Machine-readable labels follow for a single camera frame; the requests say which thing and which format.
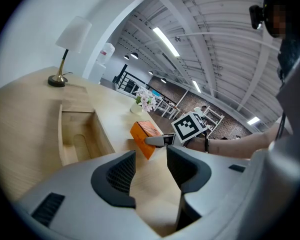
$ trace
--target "white ceiling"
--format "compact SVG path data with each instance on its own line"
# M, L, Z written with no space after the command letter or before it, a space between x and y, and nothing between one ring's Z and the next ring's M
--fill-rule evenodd
M282 113L275 98L281 86L277 76L281 42L272 39L263 27L251 27L249 7L262 3L263 0L145 0L131 13L118 42L130 51L138 49L140 58L149 66L145 70L192 88L195 80L203 93L238 110L247 119L259 117L269 127ZM152 31L155 27L170 38L179 57L158 39ZM175 41L176 36L197 32L212 34L181 36L181 42ZM257 126L261 130L266 127L262 123Z

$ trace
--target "white vase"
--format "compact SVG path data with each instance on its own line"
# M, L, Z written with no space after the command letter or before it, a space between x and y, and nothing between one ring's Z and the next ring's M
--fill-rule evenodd
M134 114L136 114L138 116L141 116L141 114L142 114L142 107L139 106L136 102L134 102L132 104L132 106L130 107L130 111L131 111L131 113L134 113Z

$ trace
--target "brick wall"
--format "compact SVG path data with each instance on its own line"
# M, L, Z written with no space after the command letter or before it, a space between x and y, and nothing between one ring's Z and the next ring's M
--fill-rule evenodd
M153 88L157 89L159 92L167 96L169 99L175 101L176 103L181 99L181 97L185 94L186 90L177 86L173 83L167 82L163 84L160 78L154 76L149 85ZM210 138L221 139L222 137L226 137L229 140L235 139L236 135L241 137L245 137L251 134L249 130L247 130L241 123L235 120L232 116L225 113L223 110L218 108L217 106L211 104L205 99L199 97L198 95L188 92L183 100L178 105L178 108L183 113L187 113L193 110L195 107L202 107L206 105L210 106L212 110L214 110L219 115L224 115L222 122L216 128L216 130L210 135Z

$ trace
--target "floor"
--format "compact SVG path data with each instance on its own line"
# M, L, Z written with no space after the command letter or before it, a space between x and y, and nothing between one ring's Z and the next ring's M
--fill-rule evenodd
M112 90L115 90L115 84L111 81L108 81L104 78L101 78L100 80L100 85L108 87ZM161 129L161 131L164 134L170 134L170 133L174 133L175 130L173 129L171 123L175 120L175 119L170 119L169 120L169 114L166 113L164 115L164 117L161 117L161 115L163 114L163 111L157 109L156 111L150 111L149 115L152 117L152 119L155 121L155 123L159 126L159 128Z

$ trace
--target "orange package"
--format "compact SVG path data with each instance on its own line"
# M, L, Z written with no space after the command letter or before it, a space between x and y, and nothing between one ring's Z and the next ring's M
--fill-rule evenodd
M161 136L160 132L150 121L139 121L133 124L130 133L146 159L149 160L156 146L146 144L145 140L147 137Z

